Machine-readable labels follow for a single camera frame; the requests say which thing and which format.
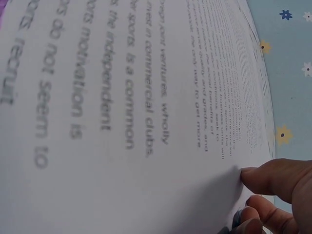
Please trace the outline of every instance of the finger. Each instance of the finger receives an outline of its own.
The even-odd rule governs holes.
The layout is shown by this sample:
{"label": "finger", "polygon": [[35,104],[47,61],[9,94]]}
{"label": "finger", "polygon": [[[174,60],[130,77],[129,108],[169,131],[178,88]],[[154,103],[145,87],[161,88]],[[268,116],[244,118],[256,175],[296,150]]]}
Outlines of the finger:
{"label": "finger", "polygon": [[257,210],[263,225],[273,233],[298,233],[298,225],[293,215],[276,208],[271,202],[261,196],[251,196],[247,205]]}
{"label": "finger", "polygon": [[239,222],[240,222],[240,224],[242,224],[249,219],[260,219],[258,211],[253,207],[246,207],[242,211]]}
{"label": "finger", "polygon": [[312,161],[275,159],[259,168],[243,169],[241,179],[255,194],[277,195],[291,203],[296,186],[312,175]]}
{"label": "finger", "polygon": [[233,229],[230,234],[263,234],[262,223],[259,219],[249,219]]}

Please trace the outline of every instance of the book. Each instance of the book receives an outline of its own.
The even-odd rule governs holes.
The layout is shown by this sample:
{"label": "book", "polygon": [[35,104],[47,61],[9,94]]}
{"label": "book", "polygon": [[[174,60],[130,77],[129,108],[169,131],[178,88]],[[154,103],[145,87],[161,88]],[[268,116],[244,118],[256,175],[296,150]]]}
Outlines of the book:
{"label": "book", "polygon": [[245,0],[11,0],[0,40],[4,234],[217,233],[275,158]]}

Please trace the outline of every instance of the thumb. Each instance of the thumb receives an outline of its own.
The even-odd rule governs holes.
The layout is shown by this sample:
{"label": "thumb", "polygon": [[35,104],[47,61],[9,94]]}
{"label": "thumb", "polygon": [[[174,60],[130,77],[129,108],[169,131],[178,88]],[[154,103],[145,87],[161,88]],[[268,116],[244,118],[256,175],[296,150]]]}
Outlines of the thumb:
{"label": "thumb", "polygon": [[243,169],[243,183],[255,194],[277,195],[292,204],[301,231],[312,224],[312,161],[275,159],[259,168]]}

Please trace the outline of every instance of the hand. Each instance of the hand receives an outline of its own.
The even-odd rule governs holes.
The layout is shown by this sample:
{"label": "hand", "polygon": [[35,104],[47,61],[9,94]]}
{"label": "hand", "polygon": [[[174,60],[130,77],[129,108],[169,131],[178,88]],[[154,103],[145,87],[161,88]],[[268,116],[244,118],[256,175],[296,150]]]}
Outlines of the hand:
{"label": "hand", "polygon": [[277,195],[292,204],[293,215],[254,195],[231,234],[263,234],[262,225],[274,234],[312,233],[312,161],[272,160],[243,169],[241,179],[255,194]]}

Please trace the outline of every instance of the blue flower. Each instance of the blue flower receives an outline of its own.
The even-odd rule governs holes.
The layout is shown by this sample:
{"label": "blue flower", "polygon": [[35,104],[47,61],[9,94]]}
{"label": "blue flower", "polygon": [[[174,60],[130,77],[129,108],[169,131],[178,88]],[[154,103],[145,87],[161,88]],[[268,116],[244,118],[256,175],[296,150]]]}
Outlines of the blue flower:
{"label": "blue flower", "polygon": [[289,13],[289,10],[287,10],[287,11],[283,10],[283,13],[279,13],[279,14],[282,16],[282,20],[283,19],[289,20],[290,18],[292,18],[292,14]]}

